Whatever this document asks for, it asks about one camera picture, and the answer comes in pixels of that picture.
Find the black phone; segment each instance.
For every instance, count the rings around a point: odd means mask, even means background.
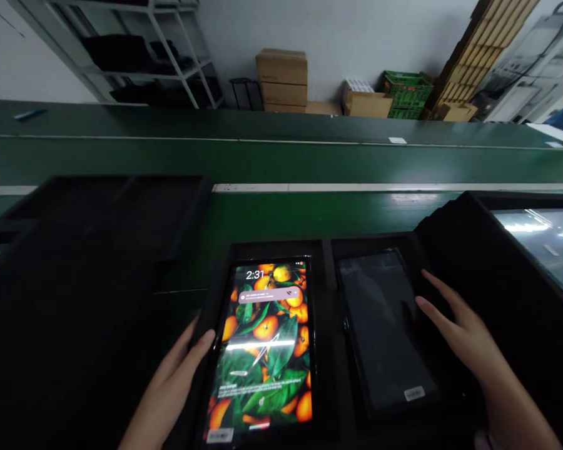
[[[367,415],[436,401],[440,391],[418,351],[415,293],[398,249],[340,259],[337,273]]]
[[[309,256],[230,270],[205,384],[198,446],[236,448],[308,432],[316,408]]]

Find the metal shelf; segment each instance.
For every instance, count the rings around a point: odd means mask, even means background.
[[[203,67],[205,67],[205,66],[207,66],[211,63],[212,63],[212,60],[207,59],[207,60],[200,63],[200,67],[193,67],[191,69],[187,69],[185,71],[182,71],[183,79],[190,78],[192,75],[197,74],[198,71],[201,68],[203,68]],[[129,77],[129,78],[143,79],[143,80],[148,80],[148,81],[153,80],[153,79],[166,79],[166,80],[174,80],[174,81],[180,80],[180,77],[178,75],[148,74],[148,73],[143,73],[143,72],[111,72],[111,71],[102,71],[96,66],[86,67],[86,68],[82,69],[81,72],[85,75],[125,76],[125,77]]]
[[[192,40],[190,39],[190,35],[186,29],[184,24],[184,20],[182,16],[185,16],[184,13],[196,14],[196,7],[198,6],[197,2],[176,2],[174,0],[148,0],[147,5],[145,6],[137,6],[137,5],[127,5],[127,4],[120,4],[120,3],[106,3],[106,2],[99,2],[99,1],[92,1],[92,0],[45,0],[47,6],[52,10],[52,12],[57,16],[64,16],[65,20],[62,20],[61,23],[66,28],[69,28],[70,31],[75,36],[97,36],[98,33],[90,23],[89,19],[84,15],[83,11],[80,8],[75,9],[74,7],[87,7],[87,8],[98,8],[102,11],[111,11],[119,23],[121,23],[122,28],[129,34],[129,30],[123,23],[123,19],[121,15],[118,14],[118,11],[131,11],[134,13],[144,13],[148,16],[152,27],[154,28],[156,35],[158,36],[159,41],[163,45],[169,60],[171,61],[171,65],[175,70],[175,75],[161,75],[161,74],[149,74],[149,73],[140,73],[140,72],[111,72],[111,71],[102,71],[98,67],[90,66],[90,67],[77,67],[78,73],[80,76],[104,76],[104,77],[112,77],[107,78],[109,83],[113,85],[121,84],[121,80],[117,80],[117,77],[121,78],[128,78],[128,79],[141,79],[141,80],[154,80],[154,79],[163,79],[163,80],[172,80],[172,81],[181,81],[183,87],[185,88],[188,97],[190,98],[192,105],[194,108],[198,109],[198,103],[194,98],[194,95],[186,82],[189,77],[194,75],[199,75],[202,81],[203,86],[205,87],[206,95],[208,96],[208,100],[210,103],[210,107],[216,109],[222,102],[222,99],[218,102],[215,101],[213,98],[213,94],[211,89],[206,82],[205,74],[203,73],[203,67],[213,64],[213,61],[209,59],[205,59],[204,61],[199,61],[194,50],[194,46],[192,45]],[[179,24],[185,41],[187,43],[188,50],[190,52],[190,56],[192,61],[194,62],[194,67],[191,69],[182,70],[178,61],[175,59],[171,48],[167,42],[167,38],[161,29],[158,21],[156,20],[157,14],[172,14],[175,17],[177,23]]]
[[[219,100],[217,100],[217,101],[215,102],[215,107],[212,107],[212,106],[209,105],[209,106],[207,106],[206,108],[207,108],[207,109],[217,109],[217,108],[219,108],[219,107],[221,106],[221,103],[223,103],[223,100],[224,100],[224,98],[223,98],[223,96],[221,96],[221,97],[219,98]]]
[[[108,9],[110,11],[129,11],[131,13],[151,13],[151,14],[171,14],[171,13],[188,13],[194,11],[196,6],[181,5],[179,3],[155,1],[148,2],[147,6],[126,5],[121,3],[106,3],[92,0],[49,0],[50,3],[66,6],[81,6],[88,8]]]

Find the green workbench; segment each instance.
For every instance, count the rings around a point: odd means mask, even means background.
[[[46,112],[13,119],[33,109]],[[553,140],[513,124],[0,101],[0,186],[135,173],[231,184],[563,183],[563,149],[546,144]],[[228,243],[408,231],[458,194],[216,193],[186,262],[158,289],[205,289]]]

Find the white shelving unit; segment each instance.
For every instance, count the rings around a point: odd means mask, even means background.
[[[77,66],[76,69],[82,75],[113,77],[113,79],[115,80],[128,78],[130,80],[135,79],[139,81],[151,81],[151,80],[179,81],[182,83],[183,87],[185,88],[188,97],[192,102],[192,105],[194,105],[194,108],[198,109],[199,108],[198,103],[196,102],[196,99],[194,98],[194,95],[192,94],[192,91],[188,83],[186,82],[188,78],[198,74],[200,76],[202,84],[204,85],[206,94],[210,102],[210,105],[208,107],[212,109],[216,109],[219,106],[221,106],[223,102],[223,97],[218,99],[213,98],[213,94],[211,92],[211,89],[209,88],[208,83],[206,82],[205,74],[203,72],[203,69],[205,67],[209,65],[213,66],[213,61],[210,57],[203,58],[201,61],[199,61],[196,55],[195,47],[192,43],[192,40],[190,39],[190,34],[188,33],[186,24],[184,22],[184,16],[188,14],[194,14],[194,15],[196,14],[196,8],[198,6],[198,3],[182,2],[180,0],[148,0],[146,6],[137,6],[137,5],[120,4],[114,2],[111,3],[104,1],[93,1],[93,0],[47,0],[44,3],[46,4],[46,7],[52,10],[55,16],[61,15],[59,14],[59,11],[53,8],[53,6],[55,5],[61,8],[77,7],[75,14],[71,14],[68,17],[69,20],[67,21],[59,20],[59,22],[62,24],[62,26],[66,28],[74,28],[74,29],[70,29],[69,31],[71,31],[73,34],[76,34],[78,36],[80,35],[80,29],[83,29],[86,34],[90,33],[90,31],[88,31],[89,21],[83,16],[80,17],[81,8],[92,8],[97,10],[103,10],[105,12],[111,11],[114,13],[121,11],[127,13],[146,14],[148,19],[150,20],[152,27],[156,32],[156,35],[158,36],[159,41],[163,45],[169,57],[169,60],[171,61],[171,64],[173,65],[173,69],[175,70],[175,75],[162,75],[162,74],[150,74],[143,72],[110,72],[110,71],[102,71],[96,66],[89,66],[89,67]],[[164,14],[172,15],[175,18],[177,24],[179,25],[181,29],[181,33],[186,41],[187,50],[189,50],[189,54],[190,54],[189,57],[191,57],[194,62],[194,66],[192,68],[189,69],[180,68],[178,61],[175,59],[175,56],[173,55],[173,52],[167,42],[167,38],[165,37],[165,34],[163,33],[161,26],[156,20],[157,16],[161,16]],[[120,18],[119,15],[117,15],[117,18],[125,28],[122,19]]]

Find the box lid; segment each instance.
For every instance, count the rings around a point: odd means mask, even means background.
[[[260,59],[287,59],[289,61],[306,62],[307,54],[303,51],[263,49],[261,53],[256,55],[256,60]]]

